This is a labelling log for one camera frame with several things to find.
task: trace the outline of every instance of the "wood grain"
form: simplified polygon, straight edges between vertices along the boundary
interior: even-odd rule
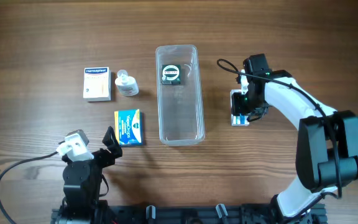
[[[268,202],[296,174],[296,130],[275,109],[248,128],[230,126],[229,92],[238,85],[218,58],[240,67],[265,53],[317,99],[358,115],[358,1],[15,2],[0,4],[0,172],[53,152],[75,129],[97,150],[114,111],[139,108],[147,145],[125,148],[105,170],[109,204]],[[206,139],[197,146],[158,138],[155,49],[172,44],[198,48]],[[83,68],[99,66],[126,69],[140,94],[114,89],[111,102],[85,102]],[[6,175],[1,198],[15,221],[49,222],[64,167],[53,157]],[[358,181],[325,203],[330,223],[358,223]]]

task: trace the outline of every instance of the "blue box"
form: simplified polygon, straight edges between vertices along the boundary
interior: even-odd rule
[[[116,138],[121,146],[142,145],[140,110],[115,111]]]

